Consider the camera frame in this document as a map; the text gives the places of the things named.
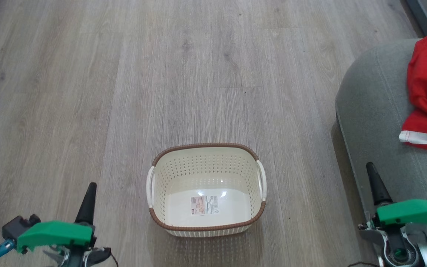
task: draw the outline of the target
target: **green plastic cover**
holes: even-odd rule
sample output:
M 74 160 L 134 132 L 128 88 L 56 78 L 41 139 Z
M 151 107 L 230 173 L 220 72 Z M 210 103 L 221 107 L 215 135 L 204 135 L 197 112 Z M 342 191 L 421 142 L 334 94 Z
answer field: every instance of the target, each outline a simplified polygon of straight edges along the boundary
M 408 200 L 377 208 L 381 224 L 427 224 L 427 200 Z
M 34 250 L 42 245 L 88 245 L 92 239 L 92 228 L 64 221 L 37 223 L 17 238 L 19 253 L 27 247 Z

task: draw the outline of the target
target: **black cone tip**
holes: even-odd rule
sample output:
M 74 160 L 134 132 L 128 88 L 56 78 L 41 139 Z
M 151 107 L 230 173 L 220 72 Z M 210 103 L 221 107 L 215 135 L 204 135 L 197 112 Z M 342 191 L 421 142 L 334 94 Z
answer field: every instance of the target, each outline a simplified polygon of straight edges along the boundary
M 373 204 L 377 206 L 382 203 L 393 203 L 380 174 L 378 174 L 378 171 L 372 162 L 367 163 L 367 173 L 368 180 L 370 182 L 371 194 L 373 196 Z
M 93 215 L 95 214 L 96 183 L 88 185 L 87 192 L 78 210 L 75 223 L 88 223 L 93 225 Z

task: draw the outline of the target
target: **basket bottom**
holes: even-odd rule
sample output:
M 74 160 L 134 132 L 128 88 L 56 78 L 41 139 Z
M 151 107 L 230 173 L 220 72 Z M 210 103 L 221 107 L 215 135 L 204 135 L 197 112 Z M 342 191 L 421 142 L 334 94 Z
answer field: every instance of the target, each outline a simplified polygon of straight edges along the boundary
M 194 189 L 168 196 L 166 224 L 208 227 L 251 219 L 249 196 L 235 189 Z

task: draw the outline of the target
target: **plastic basket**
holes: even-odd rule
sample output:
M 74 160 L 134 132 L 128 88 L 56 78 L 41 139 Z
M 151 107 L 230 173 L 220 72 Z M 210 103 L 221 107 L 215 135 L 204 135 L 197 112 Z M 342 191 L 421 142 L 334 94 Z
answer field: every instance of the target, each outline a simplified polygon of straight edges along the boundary
M 172 235 L 236 234 L 265 209 L 265 171 L 258 156 L 240 144 L 173 147 L 154 159 L 146 196 L 153 220 Z

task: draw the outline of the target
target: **dark gray furniture edge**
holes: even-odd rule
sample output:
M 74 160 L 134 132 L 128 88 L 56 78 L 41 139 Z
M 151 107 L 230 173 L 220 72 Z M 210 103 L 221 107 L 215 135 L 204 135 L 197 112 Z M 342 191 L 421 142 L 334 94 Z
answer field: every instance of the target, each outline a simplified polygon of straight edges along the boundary
M 411 13 L 418 22 L 423 34 L 427 35 L 427 13 L 421 5 L 421 0 L 406 0 L 408 7 L 410 7 Z

